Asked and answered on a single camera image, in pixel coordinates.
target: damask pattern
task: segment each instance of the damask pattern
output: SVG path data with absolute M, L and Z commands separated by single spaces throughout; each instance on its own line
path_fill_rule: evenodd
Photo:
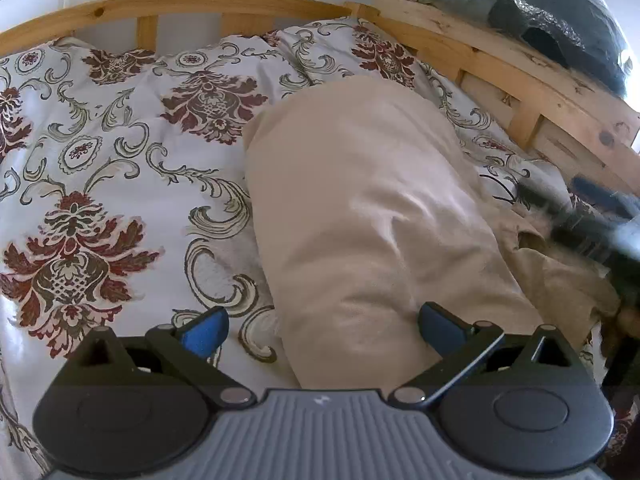
M 231 36 L 158 59 L 71 38 L 0 59 L 0 206 L 10 218 L 0 229 L 0 346 L 10 333 L 23 348 L 4 356 L 18 370 L 11 393 L 41 396 L 95 326 L 139 335 L 214 306 L 228 311 L 231 332 L 209 362 L 258 392 L 295 387 L 238 139 L 269 104 L 356 74 L 435 91 L 498 200 L 515 202 L 521 177 L 556 184 L 549 163 L 527 160 L 487 113 L 364 20 Z M 45 102 L 43 117 L 26 112 Z M 0 402 L 6 441 L 43 470 L 27 422 L 34 406 L 8 406 Z

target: transparent plastic bag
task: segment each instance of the transparent plastic bag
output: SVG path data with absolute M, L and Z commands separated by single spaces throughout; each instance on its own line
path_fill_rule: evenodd
M 417 1 L 518 38 L 626 96 L 633 56 L 602 0 Z

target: gray ribbed panel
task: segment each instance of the gray ribbed panel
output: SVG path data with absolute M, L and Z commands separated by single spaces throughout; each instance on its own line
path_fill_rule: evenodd
M 225 413 L 181 462 L 145 480 L 513 480 L 449 449 L 427 416 L 376 392 L 276 390 Z M 558 480 L 604 480 L 595 468 Z M 53 473 L 49 480 L 77 480 Z

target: wooden bed frame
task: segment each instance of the wooden bed frame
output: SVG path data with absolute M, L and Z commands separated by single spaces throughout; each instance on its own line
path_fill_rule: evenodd
M 0 34 L 0 56 L 91 25 L 136 18 L 137 45 L 156 49 L 158 16 L 222 14 L 220 36 L 263 34 L 275 18 L 322 20 L 353 15 L 391 34 L 455 81 L 532 156 L 604 186 L 640 194 L 640 156 L 631 149 L 640 114 L 578 73 L 537 51 L 407 0 L 343 6 L 313 0 L 100 0 L 35 18 Z

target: beige pillow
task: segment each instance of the beige pillow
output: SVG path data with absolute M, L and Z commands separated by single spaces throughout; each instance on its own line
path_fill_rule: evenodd
M 431 102 L 354 76 L 288 97 L 243 135 L 258 249 L 303 387 L 389 390 L 433 365 L 416 325 L 425 301 L 513 333 L 542 322 Z

